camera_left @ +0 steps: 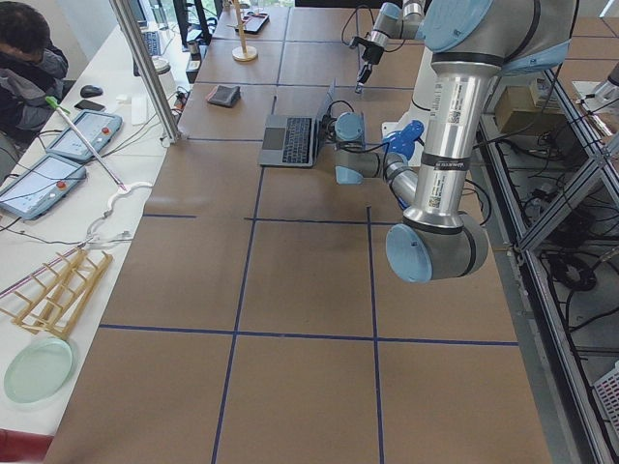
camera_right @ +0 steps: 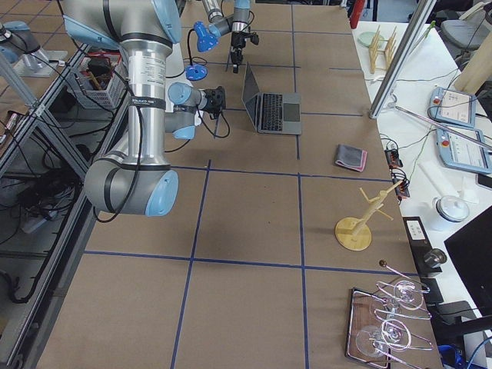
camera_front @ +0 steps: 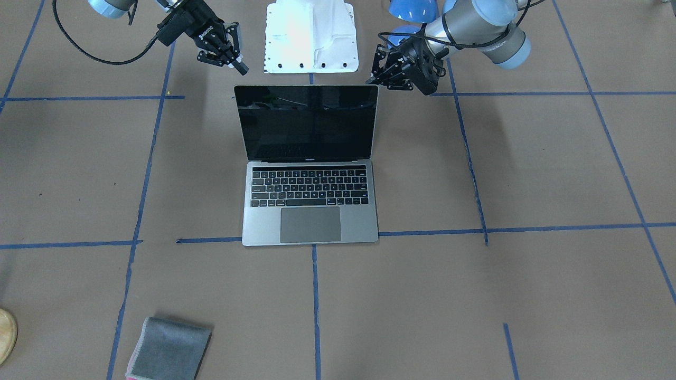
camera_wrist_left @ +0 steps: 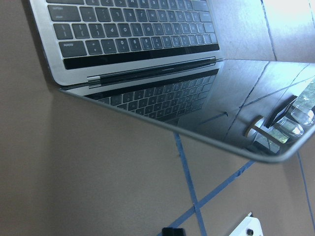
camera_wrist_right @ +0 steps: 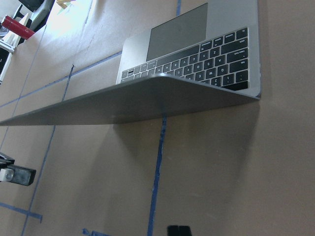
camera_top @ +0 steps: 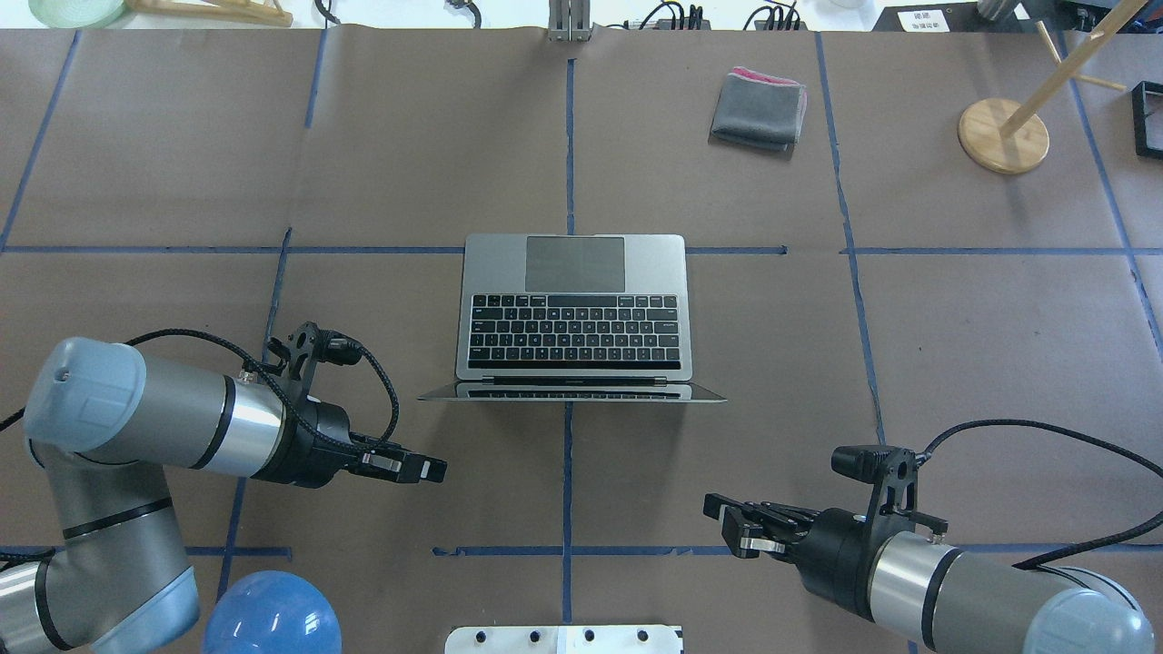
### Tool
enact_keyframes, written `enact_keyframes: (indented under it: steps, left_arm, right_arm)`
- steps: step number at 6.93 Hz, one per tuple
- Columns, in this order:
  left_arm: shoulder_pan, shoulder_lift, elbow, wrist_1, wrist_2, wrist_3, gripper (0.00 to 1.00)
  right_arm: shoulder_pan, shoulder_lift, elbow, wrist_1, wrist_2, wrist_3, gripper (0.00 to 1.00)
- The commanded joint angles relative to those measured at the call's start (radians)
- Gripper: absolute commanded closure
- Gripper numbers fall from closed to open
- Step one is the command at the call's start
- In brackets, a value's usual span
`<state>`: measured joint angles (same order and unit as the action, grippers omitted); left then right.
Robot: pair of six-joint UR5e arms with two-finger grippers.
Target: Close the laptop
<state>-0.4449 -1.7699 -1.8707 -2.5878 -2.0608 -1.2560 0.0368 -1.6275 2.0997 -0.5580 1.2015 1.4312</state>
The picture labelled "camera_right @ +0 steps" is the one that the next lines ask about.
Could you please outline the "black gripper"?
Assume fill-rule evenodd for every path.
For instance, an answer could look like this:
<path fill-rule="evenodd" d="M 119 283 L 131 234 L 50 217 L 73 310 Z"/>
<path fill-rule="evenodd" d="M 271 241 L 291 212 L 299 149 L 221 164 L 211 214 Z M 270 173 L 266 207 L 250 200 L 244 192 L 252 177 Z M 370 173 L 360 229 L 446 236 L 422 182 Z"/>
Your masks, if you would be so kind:
<path fill-rule="evenodd" d="M 246 33 L 245 32 L 232 32 L 231 33 L 231 65 L 234 73 L 239 71 L 239 67 L 243 62 L 242 49 L 246 46 Z"/>
<path fill-rule="evenodd" d="M 226 109 L 226 91 L 223 86 L 217 88 L 208 88 L 204 92 L 203 111 L 209 114 L 220 114 Z"/>

